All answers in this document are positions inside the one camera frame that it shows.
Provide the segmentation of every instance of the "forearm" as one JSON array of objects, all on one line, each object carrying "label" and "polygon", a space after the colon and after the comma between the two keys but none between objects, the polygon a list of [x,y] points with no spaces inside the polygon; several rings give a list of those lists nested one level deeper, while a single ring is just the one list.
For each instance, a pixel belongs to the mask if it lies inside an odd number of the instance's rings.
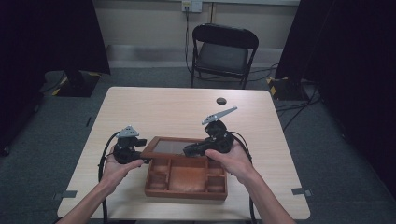
[{"label": "forearm", "polygon": [[295,223],[256,171],[248,175],[244,185],[259,211],[263,223]]},{"label": "forearm", "polygon": [[103,183],[99,183],[57,223],[88,223],[92,214],[111,192],[112,189],[106,187]]}]

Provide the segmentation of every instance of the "black chair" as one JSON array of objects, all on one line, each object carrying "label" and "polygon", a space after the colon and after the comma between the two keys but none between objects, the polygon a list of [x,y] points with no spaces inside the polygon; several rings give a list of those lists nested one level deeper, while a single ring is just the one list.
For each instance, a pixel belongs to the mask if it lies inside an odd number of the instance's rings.
[{"label": "black chair", "polygon": [[[259,39],[246,29],[213,23],[198,25],[192,31],[191,87],[194,72],[208,73],[241,79],[242,89],[247,85],[248,74],[259,46]],[[198,43],[203,43],[198,51]]]}]

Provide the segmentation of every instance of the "electrical outlet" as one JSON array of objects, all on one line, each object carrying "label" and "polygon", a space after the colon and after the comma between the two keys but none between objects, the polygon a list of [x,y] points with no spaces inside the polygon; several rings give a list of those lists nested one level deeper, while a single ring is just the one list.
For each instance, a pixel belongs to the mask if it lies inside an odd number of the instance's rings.
[{"label": "electrical outlet", "polygon": [[191,1],[181,1],[181,11],[192,12],[192,3],[191,3]]}]

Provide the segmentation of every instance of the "beige tabletop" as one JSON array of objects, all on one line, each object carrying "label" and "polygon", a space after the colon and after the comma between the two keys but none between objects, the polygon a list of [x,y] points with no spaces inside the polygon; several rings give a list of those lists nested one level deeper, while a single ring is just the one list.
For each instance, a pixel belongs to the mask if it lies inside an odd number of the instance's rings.
[{"label": "beige tabletop", "polygon": [[[226,105],[216,100],[223,97]],[[253,164],[294,219],[307,219],[310,211],[303,194],[288,144],[270,94],[267,91],[209,90],[174,88],[113,87],[107,92],[81,153],[67,190],[76,198],[64,198],[60,217],[70,211],[97,184],[98,163],[109,137],[132,125],[138,138],[154,136],[206,138],[206,116],[237,106],[221,118],[228,131],[242,134]],[[147,197],[144,193],[148,165],[132,170],[107,197],[108,217],[151,220],[247,220],[250,219],[248,192],[234,176],[228,175],[225,201]],[[92,217],[101,218],[100,206]]]}]

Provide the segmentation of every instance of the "gray carpet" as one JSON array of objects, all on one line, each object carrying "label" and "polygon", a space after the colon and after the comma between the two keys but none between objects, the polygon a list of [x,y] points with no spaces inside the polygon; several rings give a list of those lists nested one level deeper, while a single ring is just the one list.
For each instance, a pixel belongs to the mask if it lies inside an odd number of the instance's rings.
[{"label": "gray carpet", "polygon": [[[250,79],[266,74],[254,73]],[[47,73],[43,90],[61,75]],[[188,88],[190,76],[186,68],[117,68],[112,69],[112,76],[100,78],[90,98],[54,97],[47,92],[37,113],[11,144],[10,155],[0,158],[0,223],[51,223],[57,218],[60,201],[53,196],[66,190],[112,86]],[[202,80],[195,80],[195,87],[240,88],[237,82]],[[268,87],[261,79],[249,82],[247,89]],[[313,89],[306,87],[308,94]],[[275,101],[279,109],[300,103]],[[285,126],[297,111],[279,112],[281,124]],[[303,110],[285,135],[302,185],[313,193],[307,198],[311,218],[298,223],[396,223],[396,202],[366,160],[343,139],[336,119],[322,103]]]}]

